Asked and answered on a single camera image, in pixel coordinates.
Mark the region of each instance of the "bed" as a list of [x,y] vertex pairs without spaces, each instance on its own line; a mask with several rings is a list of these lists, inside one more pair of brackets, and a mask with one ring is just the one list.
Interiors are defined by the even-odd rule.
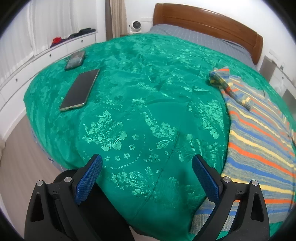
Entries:
[[[97,183],[131,226],[159,240],[191,240],[193,215],[205,199],[192,156],[202,154],[221,173],[230,128],[209,71],[228,66],[265,90],[294,129],[296,124],[255,70],[259,34],[226,16],[178,4],[156,4],[153,25],[148,34],[87,47],[84,64],[74,70],[64,71],[66,59],[48,66],[24,102],[38,141],[58,164],[72,169],[94,153],[103,157]],[[60,112],[76,76],[95,68],[100,74],[86,106]],[[281,221],[271,219],[274,227]]]

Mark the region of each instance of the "white round device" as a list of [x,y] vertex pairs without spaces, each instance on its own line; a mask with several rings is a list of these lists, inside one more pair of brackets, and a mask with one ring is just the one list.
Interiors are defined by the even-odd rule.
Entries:
[[141,32],[141,23],[139,21],[132,21],[129,27],[130,27],[130,33]]

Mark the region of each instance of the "metal screw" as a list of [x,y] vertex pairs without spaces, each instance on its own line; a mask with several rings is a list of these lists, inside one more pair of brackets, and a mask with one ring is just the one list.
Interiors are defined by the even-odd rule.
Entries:
[[69,183],[69,182],[72,181],[72,177],[65,177],[64,181],[65,181],[66,183]]
[[257,182],[256,180],[252,180],[252,184],[253,184],[254,186],[257,186],[257,185],[258,185],[258,182]]
[[42,181],[42,180],[39,180],[39,181],[36,183],[37,186],[41,186],[42,184],[43,184],[43,181]]
[[229,177],[223,177],[223,181],[226,183],[229,183],[231,181],[231,179]]

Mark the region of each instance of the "gray phone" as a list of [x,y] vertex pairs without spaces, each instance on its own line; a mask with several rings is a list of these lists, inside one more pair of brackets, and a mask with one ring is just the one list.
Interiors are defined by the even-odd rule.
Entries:
[[84,106],[99,71],[99,69],[94,69],[79,74],[67,92],[59,110],[65,111]]

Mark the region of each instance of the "red cloth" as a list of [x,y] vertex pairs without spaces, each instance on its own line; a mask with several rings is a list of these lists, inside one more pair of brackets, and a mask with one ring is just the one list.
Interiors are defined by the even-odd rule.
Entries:
[[60,41],[62,41],[62,38],[61,37],[56,37],[56,38],[53,39],[52,44],[57,44]]

